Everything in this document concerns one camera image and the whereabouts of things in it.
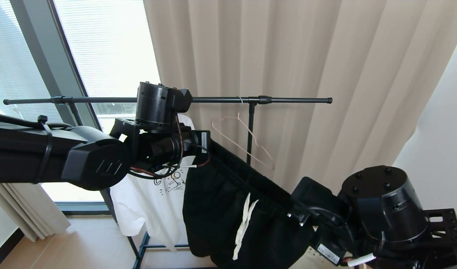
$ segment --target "black clothes rack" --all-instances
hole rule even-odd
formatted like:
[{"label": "black clothes rack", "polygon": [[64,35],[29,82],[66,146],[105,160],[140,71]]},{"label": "black clothes rack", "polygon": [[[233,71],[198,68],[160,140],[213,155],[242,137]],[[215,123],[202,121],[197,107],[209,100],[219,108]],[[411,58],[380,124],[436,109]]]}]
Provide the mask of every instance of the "black clothes rack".
[{"label": "black clothes rack", "polygon": [[[48,99],[5,99],[3,103],[5,105],[10,104],[32,104],[32,103],[53,103],[53,104],[67,104],[71,113],[74,116],[74,119],[78,126],[83,125],[83,121],[78,112],[76,103],[136,103],[137,98],[135,97],[66,97],[66,96],[57,96]],[[248,128],[250,132],[253,132],[254,124],[254,113],[255,107],[262,104],[270,103],[328,103],[333,102],[332,98],[275,98],[271,96],[260,95],[258,97],[194,97],[193,103],[243,103],[248,104]],[[248,132],[247,137],[247,152],[252,152],[252,134]],[[247,154],[247,164],[251,163],[251,156]],[[112,203],[112,198],[110,196],[110,189],[107,189],[107,192],[101,191],[102,197],[104,198],[109,211],[117,222],[117,218],[114,212],[114,205]],[[146,232],[143,236],[142,243],[139,248],[136,247],[132,237],[127,237],[130,243],[132,250],[136,256],[136,261],[134,262],[133,269],[140,269],[142,264],[143,256],[148,248],[164,248],[164,245],[149,245],[148,240],[150,235]],[[175,245],[176,248],[180,247],[189,247],[189,245]]]}]

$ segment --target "glass pane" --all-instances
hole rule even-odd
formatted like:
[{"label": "glass pane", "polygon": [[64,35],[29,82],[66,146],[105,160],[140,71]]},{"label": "glass pane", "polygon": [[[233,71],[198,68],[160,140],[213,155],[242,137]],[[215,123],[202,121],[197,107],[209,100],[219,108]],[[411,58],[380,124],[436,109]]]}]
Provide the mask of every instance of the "glass pane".
[{"label": "glass pane", "polygon": [[[25,42],[11,3],[0,0],[0,114],[35,121],[44,114],[61,122],[54,104],[4,105],[4,99],[50,98],[32,54]],[[103,201],[100,192],[69,183],[43,183],[54,201]]]},{"label": "glass pane", "polygon": [[[64,33],[90,97],[136,97],[140,81],[159,83],[142,0],[55,0]],[[93,104],[109,133],[134,103]]]}]

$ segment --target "beige curtain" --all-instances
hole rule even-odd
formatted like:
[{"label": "beige curtain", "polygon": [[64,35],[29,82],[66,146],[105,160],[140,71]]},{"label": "beige curtain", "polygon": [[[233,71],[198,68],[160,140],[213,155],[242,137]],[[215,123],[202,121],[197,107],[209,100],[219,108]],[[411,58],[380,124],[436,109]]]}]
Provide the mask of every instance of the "beige curtain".
[{"label": "beige curtain", "polygon": [[0,183],[0,206],[32,241],[62,233],[71,225],[40,185]]},{"label": "beige curtain", "polygon": [[[351,173],[391,165],[457,44],[455,0],[164,0],[145,8],[167,86],[194,96],[333,98],[257,106],[254,132],[276,169],[253,166],[287,191],[309,176],[338,192]],[[238,107],[193,104],[189,116],[211,130],[212,119]],[[222,130],[247,145],[241,124]],[[269,162],[263,150],[254,154]]]}]

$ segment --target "robotic arm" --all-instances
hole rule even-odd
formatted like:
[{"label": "robotic arm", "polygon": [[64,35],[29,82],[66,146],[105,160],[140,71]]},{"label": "robotic arm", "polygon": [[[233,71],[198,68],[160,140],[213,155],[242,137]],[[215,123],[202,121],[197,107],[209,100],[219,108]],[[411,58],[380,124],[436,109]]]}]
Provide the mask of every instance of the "robotic arm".
[{"label": "robotic arm", "polygon": [[[98,191],[126,174],[169,176],[188,155],[206,154],[209,160],[210,132],[191,130],[177,117],[191,102],[187,89],[141,82],[136,119],[116,119],[110,135],[88,126],[50,124],[44,116],[31,122],[0,115],[0,183],[69,182]],[[156,174],[160,170],[165,174]],[[292,200],[288,216],[313,229],[311,246],[336,266],[443,269],[457,264],[454,209],[423,210],[398,168],[357,172],[337,196],[304,177]],[[442,220],[433,222],[433,217]],[[345,257],[347,251],[351,257]]]}]

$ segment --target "wire hanger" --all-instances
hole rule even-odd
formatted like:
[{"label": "wire hanger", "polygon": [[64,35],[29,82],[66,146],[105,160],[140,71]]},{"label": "wire hanger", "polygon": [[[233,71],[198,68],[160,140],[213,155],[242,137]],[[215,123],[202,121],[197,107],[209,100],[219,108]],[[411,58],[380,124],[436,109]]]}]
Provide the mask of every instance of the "wire hanger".
[{"label": "wire hanger", "polygon": [[[243,104],[243,99],[242,97],[239,97],[240,98],[240,101],[241,101],[241,104]],[[211,121],[211,127],[217,131],[219,134],[221,134],[224,138],[228,139],[230,142],[234,143],[236,146],[238,146],[240,149],[242,149],[242,151],[244,151],[245,153],[247,153],[248,155],[250,155],[252,158],[254,158],[255,160],[257,160],[259,163],[261,163],[262,165],[266,166],[268,169],[270,170],[275,170],[275,162],[273,161],[273,158],[271,157],[270,153],[268,153],[268,151],[262,146],[262,145],[259,145],[257,143],[257,138],[255,137],[254,133],[250,130],[250,128],[242,121],[242,119],[240,119],[240,107],[242,107],[242,105],[240,105],[238,107],[238,114],[237,114],[237,117],[231,117],[231,116],[225,116],[221,119],[217,119],[217,120],[212,120]],[[214,121],[218,121],[218,122],[222,122],[224,119],[237,119],[238,121],[240,121],[243,126],[245,126],[245,128],[249,131],[249,133],[251,133],[252,135],[252,138],[253,138],[253,141],[255,142],[255,144],[257,146],[259,146],[260,148],[262,148],[265,153],[268,155],[268,157],[270,158],[271,160],[271,167],[266,165],[264,162],[262,162],[261,160],[259,160],[257,157],[255,157],[254,155],[252,155],[251,153],[249,153],[247,150],[245,150],[245,148],[243,148],[242,146],[240,146],[238,143],[235,143],[235,141],[233,141],[232,139],[228,138],[226,135],[224,135],[220,130],[218,130],[215,125],[213,124]]]}]

